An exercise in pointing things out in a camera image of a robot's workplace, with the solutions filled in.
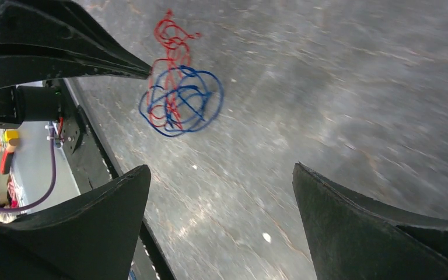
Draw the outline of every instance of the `red wire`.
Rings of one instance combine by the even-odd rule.
[[[155,69],[155,66],[159,62],[165,62],[167,66],[168,73],[165,77],[164,81],[164,90],[172,90],[177,88],[177,82],[174,78],[173,72],[176,71],[179,75],[179,78],[183,78],[183,74],[181,71],[176,70],[180,65],[190,66],[191,57],[190,57],[190,46],[186,43],[188,39],[198,39],[201,37],[200,33],[189,34],[179,25],[177,25],[171,18],[173,16],[173,12],[171,9],[168,9],[164,18],[159,21],[157,26],[153,31],[153,35],[155,39],[166,49],[166,57],[159,58],[152,64],[152,70]],[[174,36],[169,35],[169,31],[174,31]],[[149,79],[149,91],[146,94],[147,106],[150,104],[150,90],[153,86],[153,78],[152,73],[150,73]],[[176,93],[166,96],[166,108],[162,105],[157,105],[151,108],[149,112],[150,122],[155,127],[164,127],[167,124],[167,121],[163,124],[156,125],[155,120],[162,120],[166,118],[166,114],[170,114],[175,117],[175,124],[179,129],[183,129],[183,126],[180,122],[180,114],[177,108],[177,100]],[[164,115],[156,116],[153,112],[156,108],[163,108]]]
[[[58,131],[57,131],[57,135],[58,135],[58,137],[59,137],[59,140],[61,140],[62,141],[62,136],[61,136],[61,134],[62,134],[62,124],[64,123],[64,118],[63,117],[59,117],[59,129],[58,129]]]

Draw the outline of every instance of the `black frame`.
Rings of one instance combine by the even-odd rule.
[[[43,84],[45,87],[56,88],[63,98],[64,124],[61,132],[61,136],[65,139],[63,150],[80,193],[84,194],[98,188],[123,174],[98,122],[82,99],[81,89],[76,80],[45,80]],[[139,236],[148,256],[135,252],[134,261],[137,265],[149,263],[153,265],[153,268],[147,265],[140,268],[145,274],[144,279],[157,279],[157,275],[151,273],[153,269],[159,279],[175,279],[146,220],[143,220]],[[142,260],[143,258],[149,258],[149,261]]]

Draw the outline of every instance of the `metal surface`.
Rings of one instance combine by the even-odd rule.
[[[63,150],[81,193],[103,186],[118,177],[114,167],[105,160],[105,151],[83,108],[75,104],[62,80],[46,81],[44,86],[61,93],[64,123],[61,137]]]
[[[39,200],[51,184],[52,163],[50,144],[47,140],[49,135],[46,129],[47,124],[46,121],[24,122],[18,129],[20,145],[13,157],[12,177],[15,188],[18,188],[21,193],[20,206],[29,205]],[[53,207],[80,195],[64,152],[58,149],[54,152],[58,174],[54,191],[43,203],[28,210],[28,213]]]
[[[166,9],[193,66],[225,87],[206,130],[161,137],[147,83],[82,78],[123,171],[153,174],[145,217],[177,279],[315,279],[297,161],[348,188],[448,219],[448,1],[80,0],[147,62]]]

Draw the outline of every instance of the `black bracket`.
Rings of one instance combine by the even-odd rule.
[[[96,124],[91,123],[88,110],[82,103],[76,104],[68,85],[64,80],[47,80],[44,86],[55,88],[63,98],[62,116],[63,128],[61,136],[64,139],[63,150],[70,165],[79,191],[83,194],[98,188],[122,174],[109,145],[101,138],[102,132]],[[140,240],[148,252],[148,261],[158,273],[158,279],[175,279],[167,261],[157,244],[152,231],[144,220],[140,229]],[[152,267],[144,269],[148,274]]]

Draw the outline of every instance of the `scratched surface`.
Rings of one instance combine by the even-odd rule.
[[[448,1],[79,0],[124,47],[163,56],[167,8],[194,65],[226,89],[206,130],[167,139],[137,113],[146,81],[80,84],[125,171],[146,163],[146,217],[178,279],[315,279],[295,162],[448,218]]]

